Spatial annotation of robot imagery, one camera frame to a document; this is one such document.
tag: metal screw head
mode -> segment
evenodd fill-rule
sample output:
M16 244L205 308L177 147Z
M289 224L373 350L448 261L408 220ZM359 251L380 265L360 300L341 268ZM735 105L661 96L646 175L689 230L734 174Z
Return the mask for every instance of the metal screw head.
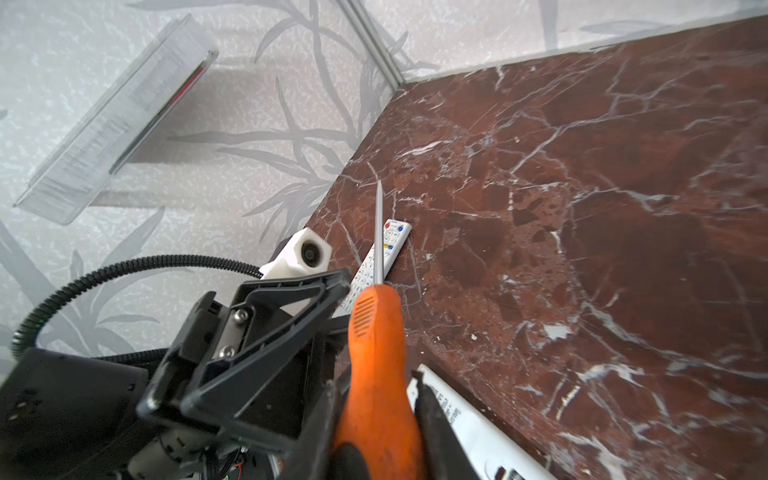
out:
M237 325L243 325L248 321L248 317L250 317L250 312L244 308L235 310L235 314L232 315L232 318L234 318Z
M229 359L235 356L235 347L231 345L227 345L224 348L219 351L219 358L220 359Z

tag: white remote control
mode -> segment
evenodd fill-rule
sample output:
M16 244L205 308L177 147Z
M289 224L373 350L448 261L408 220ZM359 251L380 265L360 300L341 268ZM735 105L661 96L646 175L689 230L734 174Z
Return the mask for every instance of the white remote control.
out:
M392 268L392 264L395 262L397 253L406 242L409 233L411 233L410 223L393 220L391 218L384 222L385 278L386 274L389 273L389 269ZM355 306L355 301L360 292L371 285L373 285L373 245L371 246L371 250L368 250L366 259L362 261L362 265L360 265L360 268L357 270L355 278L352 279L352 284L349 285L349 293L344 297L344 300L339 303L339 307L333 312L331 318L352 313L352 307Z

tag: transparent plastic container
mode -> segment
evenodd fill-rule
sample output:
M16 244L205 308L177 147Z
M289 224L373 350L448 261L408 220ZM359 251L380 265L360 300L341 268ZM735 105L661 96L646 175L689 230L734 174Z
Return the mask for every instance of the transparent plastic container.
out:
M166 25L48 155L14 206L71 223L218 53L213 37L191 15Z

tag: wall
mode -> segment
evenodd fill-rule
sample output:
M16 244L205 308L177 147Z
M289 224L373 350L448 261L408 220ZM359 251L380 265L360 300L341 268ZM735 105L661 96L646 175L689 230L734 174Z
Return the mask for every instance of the wall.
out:
M159 253L268 261L301 228L392 95L338 5L9 2L0 17L0 372L12 329L55 288ZM141 49L191 12L214 66L71 225L11 208L35 168ZM166 346L208 290L246 277L150 272L80 298L44 346L98 356Z
M406 80L751 16L767 0L366 0Z

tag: brown marble table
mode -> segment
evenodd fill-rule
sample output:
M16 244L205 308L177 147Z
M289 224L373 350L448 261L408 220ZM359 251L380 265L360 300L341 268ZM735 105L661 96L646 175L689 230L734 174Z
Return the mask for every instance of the brown marble table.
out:
M558 476L765 478L768 18L406 84L309 222Z

